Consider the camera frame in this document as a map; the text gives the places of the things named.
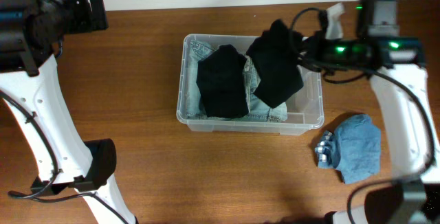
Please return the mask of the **black garment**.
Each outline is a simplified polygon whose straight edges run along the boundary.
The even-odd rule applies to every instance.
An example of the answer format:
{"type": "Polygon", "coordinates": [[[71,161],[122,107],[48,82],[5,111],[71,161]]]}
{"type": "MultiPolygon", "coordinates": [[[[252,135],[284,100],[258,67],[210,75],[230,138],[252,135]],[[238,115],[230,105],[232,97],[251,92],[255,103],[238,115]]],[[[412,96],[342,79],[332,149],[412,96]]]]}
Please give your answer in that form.
{"type": "Polygon", "coordinates": [[[198,62],[196,83],[208,117],[234,119],[249,113],[243,78],[246,62],[232,45],[222,45],[198,62]]]}
{"type": "Polygon", "coordinates": [[[298,58],[289,43],[290,36],[293,36],[294,42],[302,42],[302,34],[289,30],[278,19],[246,51],[261,79],[254,95],[273,109],[304,86],[298,58]]]}

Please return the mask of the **blue cloth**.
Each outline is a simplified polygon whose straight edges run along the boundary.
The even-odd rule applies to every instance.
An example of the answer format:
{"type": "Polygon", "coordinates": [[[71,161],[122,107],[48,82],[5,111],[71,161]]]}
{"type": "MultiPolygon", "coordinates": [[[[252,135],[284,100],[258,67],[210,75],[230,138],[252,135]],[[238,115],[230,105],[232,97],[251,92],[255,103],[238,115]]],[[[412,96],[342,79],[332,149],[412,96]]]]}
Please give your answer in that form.
{"type": "Polygon", "coordinates": [[[319,168],[339,171],[345,184],[357,183],[380,171],[381,131],[370,116],[353,115],[325,131],[314,152],[319,168]]]}

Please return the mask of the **light blue jeans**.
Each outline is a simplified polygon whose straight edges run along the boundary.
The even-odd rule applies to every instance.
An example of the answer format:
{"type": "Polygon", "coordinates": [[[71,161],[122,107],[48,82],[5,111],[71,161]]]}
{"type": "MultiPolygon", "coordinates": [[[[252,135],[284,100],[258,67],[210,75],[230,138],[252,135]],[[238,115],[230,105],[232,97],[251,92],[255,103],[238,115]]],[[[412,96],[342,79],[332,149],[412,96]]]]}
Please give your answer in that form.
{"type": "MultiPolygon", "coordinates": [[[[196,120],[222,120],[228,121],[224,117],[208,117],[204,106],[201,103],[201,95],[197,86],[198,62],[209,57],[216,49],[207,42],[191,41],[188,50],[188,69],[187,83],[188,88],[186,97],[186,117],[196,120]]],[[[260,76],[249,56],[245,56],[246,63],[243,68],[243,79],[246,93],[246,102],[249,113],[241,118],[236,118],[241,122],[284,122],[287,119],[287,105],[280,104],[275,109],[270,108],[266,103],[254,95],[260,84],[260,76]]]]}

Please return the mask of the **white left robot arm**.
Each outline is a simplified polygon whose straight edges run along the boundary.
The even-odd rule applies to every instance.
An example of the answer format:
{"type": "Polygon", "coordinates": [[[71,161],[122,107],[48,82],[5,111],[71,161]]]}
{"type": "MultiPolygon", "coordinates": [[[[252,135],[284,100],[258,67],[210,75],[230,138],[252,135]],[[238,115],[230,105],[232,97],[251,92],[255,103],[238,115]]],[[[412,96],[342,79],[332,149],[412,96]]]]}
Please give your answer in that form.
{"type": "Polygon", "coordinates": [[[108,26],[103,0],[1,0],[1,98],[38,167],[29,193],[8,195],[57,203],[73,188],[97,222],[136,223],[116,183],[115,144],[81,139],[58,80],[65,35],[108,26]]]}

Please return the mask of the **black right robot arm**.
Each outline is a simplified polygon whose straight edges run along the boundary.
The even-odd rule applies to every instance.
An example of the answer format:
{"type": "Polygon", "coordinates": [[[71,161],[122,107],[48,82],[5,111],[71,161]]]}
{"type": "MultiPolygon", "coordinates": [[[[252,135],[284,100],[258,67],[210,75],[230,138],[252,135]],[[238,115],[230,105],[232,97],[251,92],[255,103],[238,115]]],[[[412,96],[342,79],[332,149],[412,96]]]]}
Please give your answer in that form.
{"type": "Polygon", "coordinates": [[[396,0],[360,0],[356,37],[343,37],[344,6],[320,10],[320,31],[305,63],[333,73],[361,71],[369,79],[386,128],[392,177],[364,185],[364,204],[331,214],[333,223],[438,223],[439,140],[427,92],[421,41],[401,36],[396,0]]]}

